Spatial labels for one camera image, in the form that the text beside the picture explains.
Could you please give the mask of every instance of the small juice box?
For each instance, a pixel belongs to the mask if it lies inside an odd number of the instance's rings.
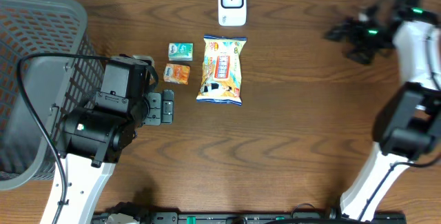
[[[170,83],[188,84],[190,67],[168,63],[164,70],[164,81]]]
[[[168,59],[170,61],[192,61],[192,43],[170,43],[168,45]]]

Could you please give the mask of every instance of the white plug-in device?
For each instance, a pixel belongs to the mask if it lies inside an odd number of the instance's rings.
[[[247,21],[247,0],[218,0],[219,24],[242,26]]]

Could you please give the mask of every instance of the wooden table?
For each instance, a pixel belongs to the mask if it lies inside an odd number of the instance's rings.
[[[219,26],[217,0],[77,1],[98,54],[148,54],[162,74],[168,43],[193,43],[195,51],[189,85],[160,82],[175,91],[173,124],[139,130],[97,211],[120,201],[183,212],[326,208],[360,171],[375,115],[399,85],[396,58],[361,66],[322,38],[375,0],[248,0],[247,23],[237,28]],[[248,37],[242,107],[196,102],[204,34]],[[440,181],[439,167],[410,169],[379,209],[403,211],[408,223],[439,223]],[[0,223],[38,222],[51,183],[0,192]]]

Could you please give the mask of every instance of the mesh basket wall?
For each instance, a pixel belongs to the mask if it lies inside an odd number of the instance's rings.
[[[16,82],[17,60],[38,52],[66,52],[94,55],[86,34],[85,10],[72,0],[0,0],[0,180],[11,179],[26,170],[32,159],[23,156],[23,148],[10,144],[2,149],[3,135],[11,112],[19,97]],[[24,74],[32,61],[24,65]],[[56,142],[60,136],[61,118],[72,111],[82,96],[101,86],[103,66],[99,61],[75,59],[61,104],[59,117],[52,131]],[[45,161],[33,179],[51,179],[54,159],[46,152]]]

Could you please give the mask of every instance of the green light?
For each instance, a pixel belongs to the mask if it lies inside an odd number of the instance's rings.
[[[367,32],[372,35],[378,34],[378,30],[368,30]]]
[[[187,224],[196,224],[196,217],[188,216],[187,217]]]
[[[412,8],[412,10],[417,14],[422,14],[424,12],[424,10],[422,10],[420,8]]]

